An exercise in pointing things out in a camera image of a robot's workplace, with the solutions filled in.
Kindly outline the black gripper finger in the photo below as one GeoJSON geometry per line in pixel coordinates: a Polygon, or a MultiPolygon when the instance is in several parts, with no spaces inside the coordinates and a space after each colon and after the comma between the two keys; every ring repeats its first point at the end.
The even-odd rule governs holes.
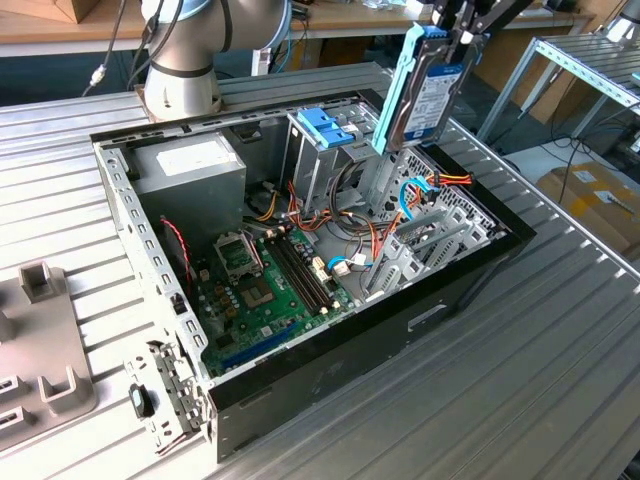
{"type": "Polygon", "coordinates": [[[530,0],[464,1],[452,27],[447,62],[461,62],[470,46],[503,29],[531,4],[530,0]]]}
{"type": "Polygon", "coordinates": [[[449,30],[451,28],[453,14],[453,2],[451,0],[435,0],[431,15],[432,24],[439,29],[449,30]]]}

